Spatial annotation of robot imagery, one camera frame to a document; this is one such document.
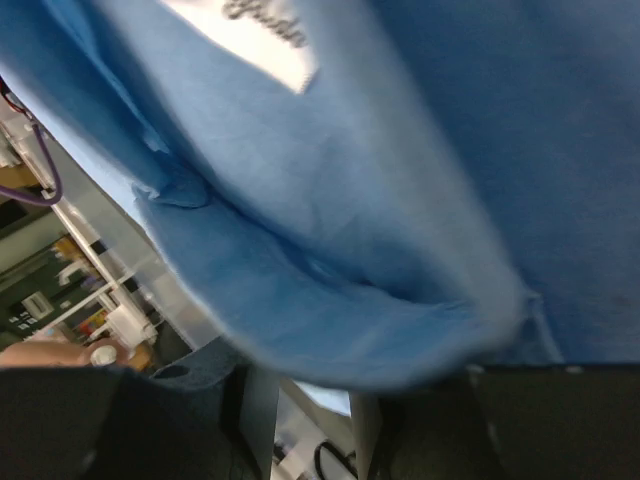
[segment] black cable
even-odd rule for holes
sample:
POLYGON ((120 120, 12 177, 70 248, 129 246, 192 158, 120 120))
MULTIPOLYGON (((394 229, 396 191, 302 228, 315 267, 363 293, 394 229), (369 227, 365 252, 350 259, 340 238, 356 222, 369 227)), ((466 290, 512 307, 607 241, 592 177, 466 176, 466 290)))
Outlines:
POLYGON ((324 470, 322 469, 322 462, 321 462, 321 458, 320 458, 320 454, 322 453, 322 449, 323 448, 326 449, 329 453, 331 453, 331 455, 333 455, 333 457, 338 462, 340 462, 340 464, 351 475, 353 475, 353 478, 355 478, 355 479, 358 478, 358 472, 356 471, 354 466, 351 465, 351 462, 349 462, 349 458, 348 458, 348 457, 351 457, 353 455, 353 453, 350 453, 348 456, 345 456, 345 454, 342 453, 338 447, 336 447, 329 440, 325 440, 324 442, 320 443, 316 447, 315 451, 313 452, 313 464, 314 464, 315 469, 316 469, 316 475, 318 475, 318 478, 320 478, 320 480, 327 480, 327 477, 324 476, 324 470))

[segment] wire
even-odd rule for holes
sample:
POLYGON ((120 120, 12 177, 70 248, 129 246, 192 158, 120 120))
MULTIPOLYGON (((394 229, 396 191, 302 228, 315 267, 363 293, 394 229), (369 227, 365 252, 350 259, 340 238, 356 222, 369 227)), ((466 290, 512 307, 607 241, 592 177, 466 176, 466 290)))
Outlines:
POLYGON ((350 453, 349 455, 345 456, 338 447, 336 447, 329 440, 325 440, 324 442, 320 443, 313 452, 313 465, 316 469, 316 475, 318 475, 320 480, 327 480, 327 477, 324 476, 324 470, 322 469, 322 462, 320 458, 322 449, 326 449, 331 455, 333 455, 333 457, 338 460, 338 462, 340 462, 340 464, 353 476, 353 478, 358 478, 358 472, 349 462, 349 457, 355 455, 355 453, 350 453))
POLYGON ((47 145, 44 142, 44 135, 42 130, 40 129, 40 125, 36 121, 35 118, 24 107, 21 107, 9 100, 10 90, 6 83, 0 77, 0 94, 2 98, 4 98, 5 102, 11 107, 15 112, 23 114, 29 123, 31 123, 31 128, 33 129, 33 134, 38 141, 38 145, 40 146, 40 150, 42 150, 42 154, 44 155, 45 160, 47 161, 47 165, 49 166, 49 170, 51 171, 51 175, 53 176, 53 185, 55 189, 55 193, 51 198, 42 198, 36 197, 35 195, 29 195, 28 193, 21 192, 20 190, 16 190, 13 188, 7 188, 0 185, 0 195, 5 197, 12 198, 14 200, 18 200, 24 203, 30 203, 32 205, 38 205, 40 207, 51 207, 60 201, 62 198, 62 181, 60 180, 60 174, 58 173, 58 169, 53 163, 53 158, 51 158, 51 153, 47 148, 47 145))

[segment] blue fabric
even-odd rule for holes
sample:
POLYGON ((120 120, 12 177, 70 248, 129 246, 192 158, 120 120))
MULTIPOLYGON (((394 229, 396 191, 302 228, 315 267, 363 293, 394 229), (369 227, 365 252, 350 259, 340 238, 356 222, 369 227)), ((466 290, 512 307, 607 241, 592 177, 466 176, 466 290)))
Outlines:
POLYGON ((517 333, 501 362, 640 361, 640 6, 587 3, 297 0, 300 96, 155 2, 4 1, 0 61, 236 345, 402 388, 517 333))

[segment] white label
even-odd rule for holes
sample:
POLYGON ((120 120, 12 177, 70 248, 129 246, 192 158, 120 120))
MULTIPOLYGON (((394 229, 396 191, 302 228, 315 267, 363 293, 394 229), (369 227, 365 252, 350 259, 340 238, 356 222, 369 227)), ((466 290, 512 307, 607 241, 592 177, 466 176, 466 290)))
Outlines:
POLYGON ((288 0, 163 0, 213 42, 304 92, 316 65, 288 0))

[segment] white surface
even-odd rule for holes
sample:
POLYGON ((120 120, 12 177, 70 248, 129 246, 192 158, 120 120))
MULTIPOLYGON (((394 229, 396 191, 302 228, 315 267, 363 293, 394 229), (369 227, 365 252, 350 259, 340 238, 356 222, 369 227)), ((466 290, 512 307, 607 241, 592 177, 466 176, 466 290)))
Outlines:
POLYGON ((242 60, 304 92, 315 73, 309 43, 288 0, 164 0, 203 35, 242 60))
POLYGON ((349 394, 344 390, 329 390, 302 382, 296 382, 296 385, 320 407, 351 417, 349 394))

